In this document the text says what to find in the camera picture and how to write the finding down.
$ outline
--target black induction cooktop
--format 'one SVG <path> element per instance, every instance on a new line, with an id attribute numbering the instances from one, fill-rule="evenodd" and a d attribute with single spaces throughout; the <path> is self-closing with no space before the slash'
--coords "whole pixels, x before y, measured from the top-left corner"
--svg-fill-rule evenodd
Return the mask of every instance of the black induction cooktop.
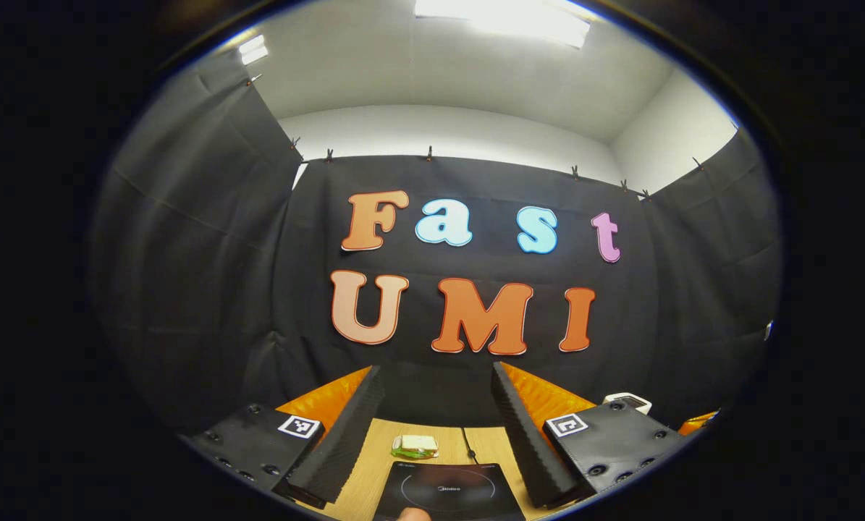
<path id="1" fill-rule="evenodd" d="M 435 521 L 525 521 L 499 465 L 394 462 L 375 521 L 396 520 L 406 507 Z"/>

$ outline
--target ceiling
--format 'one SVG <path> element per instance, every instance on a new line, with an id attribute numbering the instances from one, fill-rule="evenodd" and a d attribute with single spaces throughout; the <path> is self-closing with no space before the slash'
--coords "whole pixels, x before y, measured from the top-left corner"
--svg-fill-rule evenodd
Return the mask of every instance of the ceiling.
<path id="1" fill-rule="evenodd" d="M 261 74 L 256 88 L 274 116 L 459 106 L 608 144 L 673 71 L 666 57 L 604 20 L 592 21 L 574 49 L 482 33 L 462 20 L 416 19 L 413 1 L 317 0 L 254 27 L 269 55 L 248 69 Z"/>

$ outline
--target orange letter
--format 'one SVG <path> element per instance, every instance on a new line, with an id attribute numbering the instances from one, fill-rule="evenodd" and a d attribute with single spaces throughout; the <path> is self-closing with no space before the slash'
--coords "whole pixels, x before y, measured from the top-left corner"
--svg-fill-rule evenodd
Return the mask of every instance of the orange letter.
<path id="1" fill-rule="evenodd" d="M 567 334 L 558 347 L 562 352 L 582 352 L 590 347 L 587 323 L 590 322 L 590 303 L 596 299 L 596 293 L 587 287 L 571 287 L 564 292 L 564 298 L 570 302 L 570 313 L 567 315 Z"/>
<path id="2" fill-rule="evenodd" d="M 445 317 L 442 332 L 432 340 L 432 349 L 443 353 L 456 353 L 465 349 L 459 339 L 461 326 L 472 352 L 483 349 L 493 330 L 493 339 L 487 350 L 493 354 L 514 355 L 526 352 L 522 330 L 526 325 L 526 306 L 534 293 L 525 284 L 506 284 L 499 290 L 491 307 L 484 310 L 478 288 L 467 279 L 448 278 L 439 282 L 439 291 L 445 293 Z"/>
<path id="3" fill-rule="evenodd" d="M 342 249 L 377 250 L 384 244 L 384 240 L 375 235 L 375 224 L 380 224 L 380 229 L 386 233 L 393 229 L 393 221 L 396 220 L 391 205 L 383 205 L 380 211 L 377 210 L 377 205 L 393 203 L 397 208 L 406 208 L 410 204 L 410 198 L 405 191 L 397 190 L 376 194 L 355 194 L 349 198 L 349 202 L 352 203 L 352 227 L 349 228 L 349 237 L 342 240 Z"/>
<path id="4" fill-rule="evenodd" d="M 358 310 L 358 290 L 365 286 L 367 277 L 358 271 L 336 270 L 329 278 L 335 284 L 332 293 L 332 324 L 346 339 L 373 346 L 393 336 L 400 314 L 400 293 L 410 281 L 398 276 L 379 276 L 375 284 L 380 288 L 380 314 L 374 327 L 365 327 L 355 317 Z"/>

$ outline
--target pink letter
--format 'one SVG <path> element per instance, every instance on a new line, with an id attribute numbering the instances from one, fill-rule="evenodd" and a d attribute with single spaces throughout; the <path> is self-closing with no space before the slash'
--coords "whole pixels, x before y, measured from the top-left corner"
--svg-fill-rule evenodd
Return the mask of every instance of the pink letter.
<path id="1" fill-rule="evenodd" d="M 622 256 L 617 247 L 612 245 L 612 234 L 618 232 L 618 226 L 609 221 L 609 214 L 603 212 L 594 217 L 590 224 L 596 228 L 596 240 L 600 243 L 600 255 L 607 263 L 614 263 Z"/>

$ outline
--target fluorescent light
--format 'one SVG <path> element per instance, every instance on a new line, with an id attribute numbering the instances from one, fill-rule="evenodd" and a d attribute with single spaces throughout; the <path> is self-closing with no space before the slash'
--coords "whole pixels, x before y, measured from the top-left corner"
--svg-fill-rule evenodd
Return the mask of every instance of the fluorescent light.
<path id="1" fill-rule="evenodd" d="M 248 42 L 241 44 L 240 53 L 243 53 L 243 54 L 249 53 L 250 51 L 256 49 L 257 47 L 261 47 L 263 45 L 264 45 L 264 35 L 259 34 L 258 36 L 254 37 L 253 39 L 249 40 Z"/>
<path id="2" fill-rule="evenodd" d="M 249 63 L 251 62 L 255 62 L 256 59 L 262 59 L 265 56 L 268 56 L 267 47 L 256 47 L 255 49 L 250 50 L 248 53 L 244 53 L 242 55 L 242 65 L 249 65 Z"/>
<path id="3" fill-rule="evenodd" d="M 451 17 L 468 20 L 493 33 L 536 36 L 569 46 L 583 46 L 590 23 L 573 4 L 554 0 L 416 0 L 416 17 Z"/>

